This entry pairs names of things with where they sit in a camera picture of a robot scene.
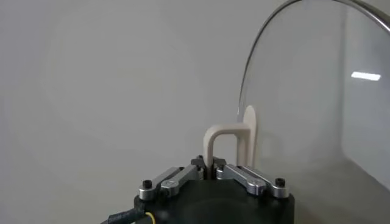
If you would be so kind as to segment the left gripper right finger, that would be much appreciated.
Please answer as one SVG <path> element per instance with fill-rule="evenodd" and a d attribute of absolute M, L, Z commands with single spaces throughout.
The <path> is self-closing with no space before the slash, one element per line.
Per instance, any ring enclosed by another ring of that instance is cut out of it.
<path fill-rule="evenodd" d="M 213 159 L 213 168 L 217 180 L 235 180 L 250 195 L 261 196 L 268 193 L 272 197 L 289 197 L 284 178 L 271 177 L 250 166 L 227 164 L 220 158 Z"/>

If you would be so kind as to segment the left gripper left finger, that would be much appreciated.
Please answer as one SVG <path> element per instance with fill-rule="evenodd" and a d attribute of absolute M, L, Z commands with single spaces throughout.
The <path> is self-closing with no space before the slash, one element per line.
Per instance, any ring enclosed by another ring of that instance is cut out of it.
<path fill-rule="evenodd" d="M 174 197 L 188 181 L 203 180 L 206 171 L 203 156 L 198 155 L 186 167 L 171 167 L 154 179 L 144 180 L 138 196 L 142 201 L 155 200 L 160 192 L 164 192 L 167 197 Z"/>

